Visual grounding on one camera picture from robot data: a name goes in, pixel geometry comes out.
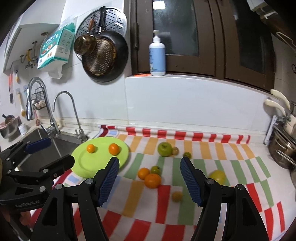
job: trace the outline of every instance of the stainless steel sink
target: stainless steel sink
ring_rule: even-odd
[[[42,129],[37,129],[23,139],[24,142],[35,142],[46,138],[47,135]],[[19,166],[20,171],[38,172],[39,169],[66,154],[71,154],[81,143],[73,135],[61,133],[57,137],[52,137],[50,147],[32,154]]]

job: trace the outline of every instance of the green plate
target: green plate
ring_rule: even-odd
[[[72,153],[75,158],[72,171],[80,177],[93,178],[98,170],[104,169],[113,156],[109,153],[109,146],[116,143],[120,147],[120,153],[116,156],[119,159],[119,167],[122,167],[128,159],[128,146],[122,140],[114,137],[99,137],[88,140],[78,146]],[[96,147],[94,153],[86,150],[87,145],[93,144]]]

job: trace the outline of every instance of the tissue package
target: tissue package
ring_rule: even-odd
[[[42,43],[37,68],[61,78],[62,65],[67,63],[75,35],[74,23],[60,26]]]

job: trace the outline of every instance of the silver screw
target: silver screw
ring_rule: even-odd
[[[212,184],[214,184],[214,183],[215,183],[215,181],[214,181],[213,179],[211,179],[211,178],[208,178],[208,179],[207,179],[207,184],[212,185]]]
[[[59,183],[59,184],[56,184],[55,189],[59,190],[59,189],[61,189],[62,187],[63,187],[63,185]]]
[[[39,188],[39,191],[44,192],[45,189],[46,189],[45,186],[41,186],[41,187]]]
[[[238,185],[237,185],[237,188],[238,188],[239,190],[244,190],[244,185],[242,185],[242,184],[238,184]]]
[[[92,184],[94,182],[94,180],[92,178],[88,178],[85,180],[86,184]]]

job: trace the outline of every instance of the wire basket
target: wire basket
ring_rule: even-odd
[[[41,87],[35,89],[35,94],[31,95],[31,101],[34,110],[41,110],[46,107],[44,92]]]

